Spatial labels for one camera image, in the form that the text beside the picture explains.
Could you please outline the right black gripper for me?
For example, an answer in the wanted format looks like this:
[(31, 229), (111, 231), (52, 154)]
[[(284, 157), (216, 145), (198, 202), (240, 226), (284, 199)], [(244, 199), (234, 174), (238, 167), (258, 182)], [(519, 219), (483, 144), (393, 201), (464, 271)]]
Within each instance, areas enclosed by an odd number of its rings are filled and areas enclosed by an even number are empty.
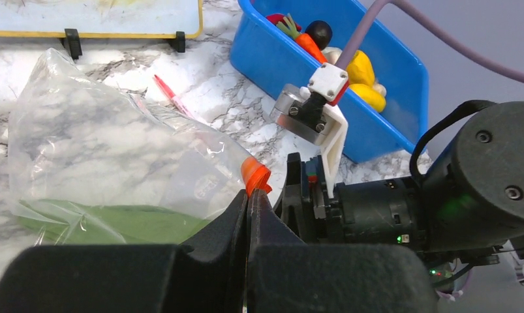
[(306, 243), (424, 246), (426, 225), (412, 177), (328, 182), (321, 157), (290, 153), (274, 211)]

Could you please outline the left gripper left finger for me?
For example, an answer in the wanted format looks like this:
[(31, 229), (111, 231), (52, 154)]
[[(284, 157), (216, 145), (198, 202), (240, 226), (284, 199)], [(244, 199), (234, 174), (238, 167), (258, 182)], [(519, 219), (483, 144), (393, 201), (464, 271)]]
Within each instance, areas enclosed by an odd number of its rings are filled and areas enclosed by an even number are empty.
[(0, 312), (241, 312), (247, 202), (180, 245), (28, 248), (0, 279)]

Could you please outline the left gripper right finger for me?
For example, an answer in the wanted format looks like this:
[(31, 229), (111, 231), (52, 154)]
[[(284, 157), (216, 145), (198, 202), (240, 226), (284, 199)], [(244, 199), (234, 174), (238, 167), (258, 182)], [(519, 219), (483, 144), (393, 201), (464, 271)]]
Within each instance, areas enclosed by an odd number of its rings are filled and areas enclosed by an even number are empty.
[(249, 198), (249, 312), (436, 312), (427, 269), (395, 245), (309, 245), (273, 212), (267, 194)]

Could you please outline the clear orange-zip plastic bag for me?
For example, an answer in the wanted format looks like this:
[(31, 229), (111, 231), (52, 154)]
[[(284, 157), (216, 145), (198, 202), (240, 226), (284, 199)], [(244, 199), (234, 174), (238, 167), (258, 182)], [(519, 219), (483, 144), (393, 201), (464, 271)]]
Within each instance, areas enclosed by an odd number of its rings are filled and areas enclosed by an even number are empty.
[(238, 192), (270, 191), (271, 172), (229, 135), (92, 80), (48, 49), (10, 113), (8, 174), (12, 214), (22, 200), (64, 200), (211, 222)]

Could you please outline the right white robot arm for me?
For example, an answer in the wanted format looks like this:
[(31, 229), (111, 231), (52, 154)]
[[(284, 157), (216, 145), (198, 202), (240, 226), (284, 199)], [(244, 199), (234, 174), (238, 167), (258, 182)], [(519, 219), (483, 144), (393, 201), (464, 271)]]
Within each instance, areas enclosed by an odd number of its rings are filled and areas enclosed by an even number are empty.
[(436, 266), (524, 259), (524, 101), (469, 100), (416, 144), (409, 175), (333, 184), (321, 157), (292, 153), (275, 205), (306, 243), (405, 246)]

